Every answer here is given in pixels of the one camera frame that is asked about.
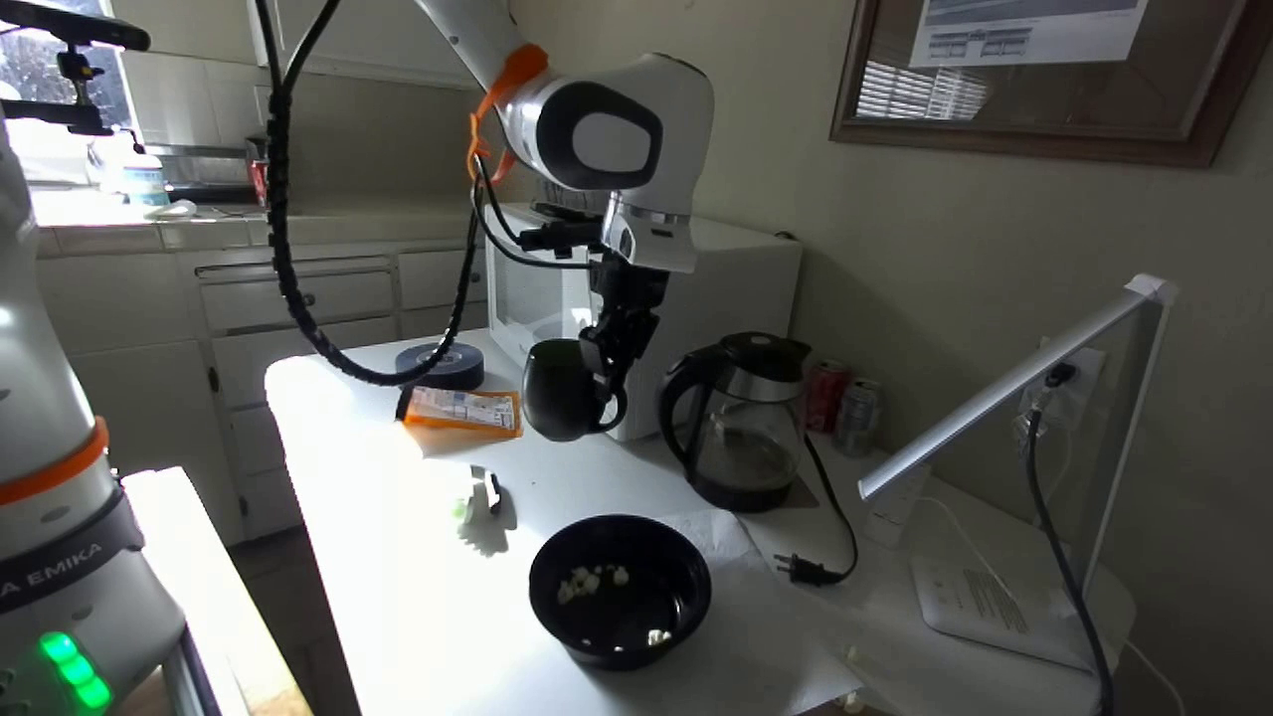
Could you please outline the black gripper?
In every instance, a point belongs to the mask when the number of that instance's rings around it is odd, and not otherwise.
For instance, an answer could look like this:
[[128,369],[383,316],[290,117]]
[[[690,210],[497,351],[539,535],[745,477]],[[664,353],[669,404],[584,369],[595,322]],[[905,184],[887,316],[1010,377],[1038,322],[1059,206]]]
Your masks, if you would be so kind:
[[579,332],[584,367],[603,396],[618,396],[651,341],[669,276],[603,255],[588,266],[588,290],[599,298],[599,316]]

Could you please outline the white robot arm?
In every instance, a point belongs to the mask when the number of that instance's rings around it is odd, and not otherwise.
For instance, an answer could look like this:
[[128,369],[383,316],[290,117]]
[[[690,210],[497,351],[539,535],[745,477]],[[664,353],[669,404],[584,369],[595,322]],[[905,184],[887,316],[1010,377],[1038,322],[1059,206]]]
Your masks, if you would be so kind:
[[649,54],[599,76],[559,76],[497,0],[413,0],[476,80],[465,174],[480,196],[511,164],[543,184],[599,196],[599,255],[635,282],[694,266],[690,196],[713,135],[713,85]]

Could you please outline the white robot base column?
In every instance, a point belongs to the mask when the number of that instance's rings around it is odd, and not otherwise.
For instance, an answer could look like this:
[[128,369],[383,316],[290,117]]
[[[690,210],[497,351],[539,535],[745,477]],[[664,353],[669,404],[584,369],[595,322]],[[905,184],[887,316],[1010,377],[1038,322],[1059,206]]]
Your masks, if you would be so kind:
[[108,716],[180,645],[130,501],[37,288],[31,196],[0,131],[0,709]]

